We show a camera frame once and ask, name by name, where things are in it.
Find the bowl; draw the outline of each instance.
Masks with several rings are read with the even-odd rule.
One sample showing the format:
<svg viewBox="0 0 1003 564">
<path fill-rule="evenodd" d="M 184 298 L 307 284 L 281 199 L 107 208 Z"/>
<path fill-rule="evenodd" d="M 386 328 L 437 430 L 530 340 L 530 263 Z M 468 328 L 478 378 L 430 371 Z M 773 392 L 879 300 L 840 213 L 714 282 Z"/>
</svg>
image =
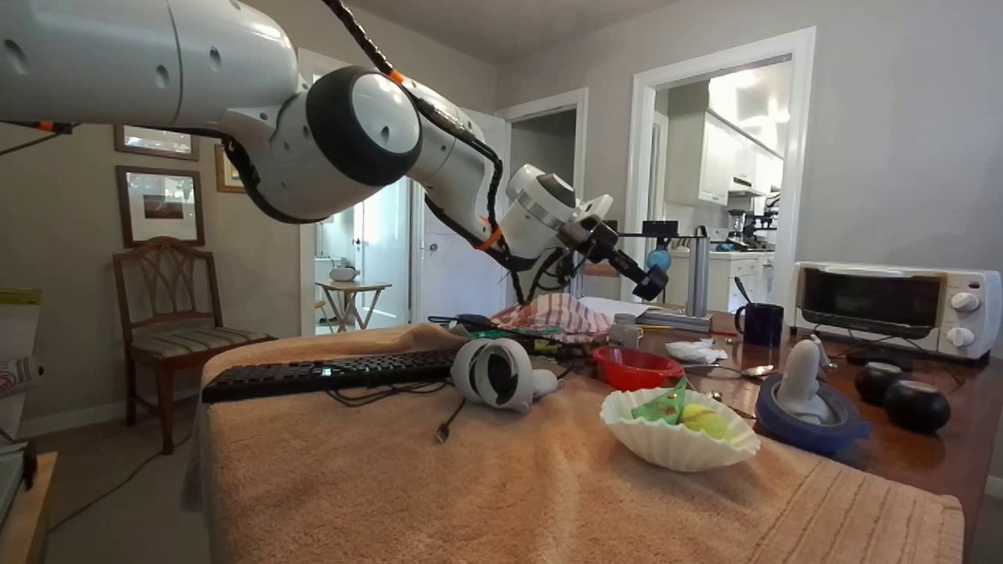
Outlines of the bowl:
<svg viewBox="0 0 1003 564">
<path fill-rule="evenodd" d="M 660 389 L 677 382 L 687 371 L 671 357 L 658 357 L 640 349 L 593 349 L 598 377 L 613 389 Z"/>
<path fill-rule="evenodd" d="M 725 420 L 729 439 L 714 439 L 709 432 L 672 427 L 660 420 L 635 420 L 633 406 L 664 394 L 664 389 L 635 389 L 635 392 L 612 392 L 600 400 L 600 422 L 633 452 L 635 458 L 680 471 L 680 474 L 703 474 L 719 471 L 748 461 L 758 452 L 758 437 L 753 427 L 734 414 L 727 404 L 703 394 L 687 392 L 687 404 L 705 404 Z"/>
</svg>

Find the wall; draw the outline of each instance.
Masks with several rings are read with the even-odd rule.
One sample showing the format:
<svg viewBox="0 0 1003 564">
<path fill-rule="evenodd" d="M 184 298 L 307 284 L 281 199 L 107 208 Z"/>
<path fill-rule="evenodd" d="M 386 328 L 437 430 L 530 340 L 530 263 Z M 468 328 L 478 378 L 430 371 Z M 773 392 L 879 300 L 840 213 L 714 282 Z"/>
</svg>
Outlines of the wall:
<svg viewBox="0 0 1003 564">
<path fill-rule="evenodd" d="M 298 47 L 364 62 L 322 4 L 253 4 Z M 462 108 L 492 110 L 497 70 L 386 20 L 359 12 L 366 33 L 408 74 L 434 84 Z M 0 125 L 0 146 L 33 138 Z M 207 208 L 207 248 L 215 251 L 224 320 L 273 336 L 298 331 L 298 230 L 257 213 L 244 195 L 212 192 L 212 155 L 199 164 L 113 155 L 107 125 L 0 158 L 0 287 L 42 291 L 37 354 L 48 378 L 29 397 L 29 432 L 123 418 L 123 354 L 113 310 L 109 253 L 123 248 L 113 165 L 141 164 L 197 169 Z"/>
<path fill-rule="evenodd" d="M 795 253 L 999 269 L 999 20 L 999 0 L 677 0 L 504 65 L 501 105 L 588 87 L 588 133 L 600 136 L 588 136 L 581 188 L 612 192 L 623 217 L 633 74 L 815 25 Z"/>
</svg>

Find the appliance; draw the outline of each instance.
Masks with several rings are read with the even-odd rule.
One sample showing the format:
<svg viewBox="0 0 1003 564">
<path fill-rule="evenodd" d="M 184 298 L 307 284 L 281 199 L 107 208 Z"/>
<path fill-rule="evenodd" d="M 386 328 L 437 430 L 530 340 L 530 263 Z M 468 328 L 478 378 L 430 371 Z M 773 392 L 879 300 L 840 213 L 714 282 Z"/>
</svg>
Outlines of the appliance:
<svg viewBox="0 0 1003 564">
<path fill-rule="evenodd" d="M 885 349 L 985 360 L 996 345 L 996 269 L 795 263 L 794 325 Z"/>
</svg>

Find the white headphones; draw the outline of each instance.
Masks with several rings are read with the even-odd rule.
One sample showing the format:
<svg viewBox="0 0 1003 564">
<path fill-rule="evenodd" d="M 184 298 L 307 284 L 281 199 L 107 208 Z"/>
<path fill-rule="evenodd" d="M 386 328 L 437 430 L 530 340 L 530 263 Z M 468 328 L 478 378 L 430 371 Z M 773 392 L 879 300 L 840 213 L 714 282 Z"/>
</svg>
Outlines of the white headphones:
<svg viewBox="0 0 1003 564">
<path fill-rule="evenodd" d="M 530 354 L 514 340 L 472 340 L 450 365 L 450 385 L 497 411 L 530 411 L 532 397 L 558 389 L 551 371 L 532 371 Z"/>
</svg>

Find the chair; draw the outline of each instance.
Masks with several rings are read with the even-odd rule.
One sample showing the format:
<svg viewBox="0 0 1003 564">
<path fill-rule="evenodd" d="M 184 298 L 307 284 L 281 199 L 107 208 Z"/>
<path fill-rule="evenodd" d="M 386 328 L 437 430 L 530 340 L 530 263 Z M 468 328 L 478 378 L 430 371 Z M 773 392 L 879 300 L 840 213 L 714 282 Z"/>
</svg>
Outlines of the chair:
<svg viewBox="0 0 1003 564">
<path fill-rule="evenodd" d="M 150 238 L 113 257 L 120 325 L 125 349 L 125 422 L 135 404 L 158 418 L 161 456 L 173 441 L 173 378 L 199 371 L 212 354 L 267 342 L 269 336 L 222 325 L 208 251 L 175 238 Z M 137 394 L 137 368 L 153 374 L 156 404 Z"/>
</svg>

